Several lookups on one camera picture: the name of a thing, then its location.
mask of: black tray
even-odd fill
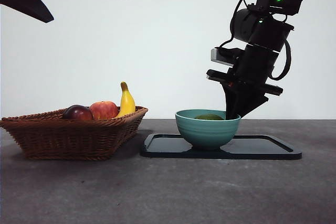
[[[219,159],[300,159],[302,152],[268,135],[235,135],[218,148],[207,151],[194,148],[176,134],[151,134],[143,143],[144,157],[219,158]]]

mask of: concrete surface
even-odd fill
[[[29,161],[2,130],[1,224],[336,223],[335,120],[242,120],[296,161],[146,158],[150,133],[175,120],[143,120],[108,161]]]

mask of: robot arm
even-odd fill
[[[226,97],[226,118],[241,117],[268,101],[266,93],[280,95],[278,86],[266,84],[268,78],[282,79],[289,71],[291,62],[287,36],[293,26],[286,23],[287,15],[299,12],[303,0],[257,0],[239,11],[240,0],[230,24],[230,40],[212,50],[211,60],[231,66],[227,73],[208,70],[207,77],[223,86]],[[284,14],[286,19],[278,21],[273,14]],[[227,49],[223,46],[233,38],[248,43],[245,50]],[[274,63],[285,45],[286,65],[278,77],[272,76]]]

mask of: white wall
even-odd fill
[[[44,24],[6,6],[1,11],[1,113],[31,114],[120,103],[126,81],[146,118],[174,118],[187,108],[225,109],[208,69],[210,50],[230,37],[238,0],[43,0],[55,20]],[[292,67],[280,96],[250,119],[336,119],[335,5],[304,0],[288,40]],[[230,47],[244,48],[235,40]],[[281,52],[275,74],[285,61]]]

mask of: bowl rim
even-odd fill
[[[195,120],[195,121],[206,121],[206,122],[221,122],[221,121],[226,121],[226,122],[232,122],[232,121],[238,121],[240,120],[242,117],[240,115],[237,115],[237,118],[235,119],[230,119],[230,120],[205,120],[205,119],[195,119],[195,118],[188,118],[186,116],[182,116],[182,115],[179,115],[178,113],[180,112],[184,112],[184,111],[190,111],[190,110],[209,110],[209,111],[218,111],[218,112],[225,112],[224,110],[212,110],[212,109],[187,109],[187,110],[179,110],[175,113],[175,116],[177,117],[180,117],[180,118],[185,118],[185,119],[188,119],[188,120]]]

